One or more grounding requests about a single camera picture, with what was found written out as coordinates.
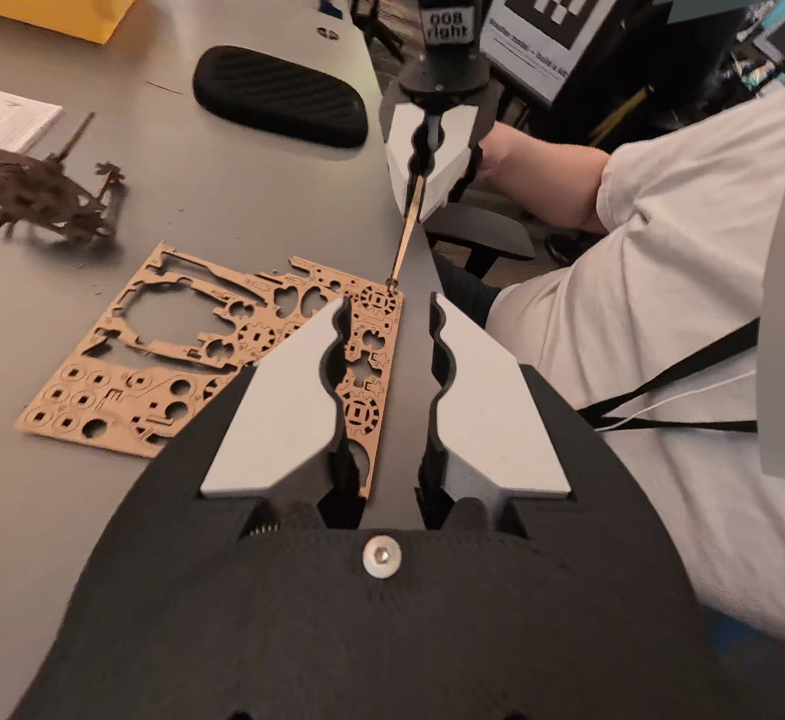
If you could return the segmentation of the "dark assembled wooden model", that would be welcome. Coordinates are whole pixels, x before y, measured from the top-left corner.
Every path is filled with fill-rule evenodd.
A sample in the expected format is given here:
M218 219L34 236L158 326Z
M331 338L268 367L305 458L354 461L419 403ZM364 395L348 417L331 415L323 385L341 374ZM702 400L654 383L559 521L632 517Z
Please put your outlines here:
M27 222L75 244L115 237L111 194L123 187L126 179L120 166L111 162L95 164L95 174L103 177L96 193L65 172L66 159L95 117L95 112L88 113L64 147L45 159L2 150L1 226L9 234L16 224Z

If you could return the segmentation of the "black office chair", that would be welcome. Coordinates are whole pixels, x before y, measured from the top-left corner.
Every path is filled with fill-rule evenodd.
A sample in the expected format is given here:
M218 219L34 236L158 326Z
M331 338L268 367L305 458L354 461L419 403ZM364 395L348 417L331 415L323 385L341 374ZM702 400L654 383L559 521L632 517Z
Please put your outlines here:
M465 270L478 278L484 278L500 258L529 262L536 256L532 240L521 223L485 208L448 203L422 226L431 247L445 242L467 248Z

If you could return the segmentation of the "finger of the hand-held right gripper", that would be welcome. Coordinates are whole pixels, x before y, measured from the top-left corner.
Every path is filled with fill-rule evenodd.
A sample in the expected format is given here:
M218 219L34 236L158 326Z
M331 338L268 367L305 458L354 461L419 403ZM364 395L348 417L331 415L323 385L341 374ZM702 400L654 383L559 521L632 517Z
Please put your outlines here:
M439 130L443 139L433 155L434 163L426 177L426 185L419 212L423 224L447 198L469 165L478 107L460 105L445 112L440 118Z
M424 110L415 105L396 105L386 138L388 174L396 204L403 218L407 212L409 164L414 154L413 138L424 118Z

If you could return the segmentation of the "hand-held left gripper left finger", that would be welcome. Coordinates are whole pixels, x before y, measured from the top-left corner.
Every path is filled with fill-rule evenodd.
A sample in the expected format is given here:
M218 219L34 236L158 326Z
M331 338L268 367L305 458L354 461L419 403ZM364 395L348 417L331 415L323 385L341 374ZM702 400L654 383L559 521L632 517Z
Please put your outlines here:
M200 487L207 499L319 501L345 439L336 388L351 332L347 296L330 301L256 365Z

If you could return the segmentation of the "person's right hand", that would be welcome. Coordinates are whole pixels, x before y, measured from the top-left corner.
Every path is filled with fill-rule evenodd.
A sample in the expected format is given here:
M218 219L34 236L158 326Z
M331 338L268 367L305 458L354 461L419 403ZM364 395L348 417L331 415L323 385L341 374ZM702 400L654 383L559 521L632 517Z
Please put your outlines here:
M510 125L496 121L487 135L479 142L480 164L476 179L496 184L512 172L521 140L527 136Z

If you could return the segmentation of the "black wrist rest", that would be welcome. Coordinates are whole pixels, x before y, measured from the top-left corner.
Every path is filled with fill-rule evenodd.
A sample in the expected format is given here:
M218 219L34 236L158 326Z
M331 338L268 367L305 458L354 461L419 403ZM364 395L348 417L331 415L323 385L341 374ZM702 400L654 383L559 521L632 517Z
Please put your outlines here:
M262 132L347 150L368 137L366 106L354 87L248 48L207 49L196 64L192 92L204 110Z

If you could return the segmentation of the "thin wooden stick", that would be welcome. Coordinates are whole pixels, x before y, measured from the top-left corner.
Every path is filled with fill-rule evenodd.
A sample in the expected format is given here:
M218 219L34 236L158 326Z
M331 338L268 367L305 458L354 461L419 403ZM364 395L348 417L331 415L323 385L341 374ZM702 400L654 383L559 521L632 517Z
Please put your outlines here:
M399 274L404 263L407 249L410 244L411 236L414 233L415 226L420 220L422 210L423 198L426 192L426 176L418 175L411 180L409 197L410 200L404 216L404 226L399 238L397 252L392 264L391 272L386 280L386 287L388 293L395 293L398 291Z

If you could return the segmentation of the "person's right forearm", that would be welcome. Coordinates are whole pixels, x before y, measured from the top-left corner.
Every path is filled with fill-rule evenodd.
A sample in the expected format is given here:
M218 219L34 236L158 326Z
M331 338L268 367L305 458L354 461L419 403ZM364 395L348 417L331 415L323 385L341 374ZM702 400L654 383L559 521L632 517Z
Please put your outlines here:
M549 225L606 235L597 199L611 155L589 146L547 143L524 135L516 147L511 195Z

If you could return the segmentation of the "white paper sheet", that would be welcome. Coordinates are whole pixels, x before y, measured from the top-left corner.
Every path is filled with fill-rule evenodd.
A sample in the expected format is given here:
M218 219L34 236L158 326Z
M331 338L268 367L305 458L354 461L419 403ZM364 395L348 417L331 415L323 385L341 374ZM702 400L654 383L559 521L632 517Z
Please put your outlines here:
M1 92L1 150L26 153L62 113L61 106Z

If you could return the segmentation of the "laser-cut wooden part sheet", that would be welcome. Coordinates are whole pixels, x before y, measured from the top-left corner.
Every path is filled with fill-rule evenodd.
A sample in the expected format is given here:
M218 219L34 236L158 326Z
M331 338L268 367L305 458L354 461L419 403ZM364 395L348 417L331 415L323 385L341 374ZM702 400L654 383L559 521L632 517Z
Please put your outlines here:
M194 293L224 326L190 343L144 340L132 326L143 295ZM155 457L237 375L329 302L350 299L347 371L336 387L350 446L368 457L370 498L404 294L387 284L289 258L288 272L254 274L162 242L20 412L14 429L144 459Z

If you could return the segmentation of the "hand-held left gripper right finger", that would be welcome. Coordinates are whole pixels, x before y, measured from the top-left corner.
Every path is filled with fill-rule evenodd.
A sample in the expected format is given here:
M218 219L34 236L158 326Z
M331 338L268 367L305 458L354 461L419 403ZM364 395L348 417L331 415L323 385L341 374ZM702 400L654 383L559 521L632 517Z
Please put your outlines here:
M477 499L499 516L511 499L572 491L515 357L440 293L431 294L432 373L423 493Z

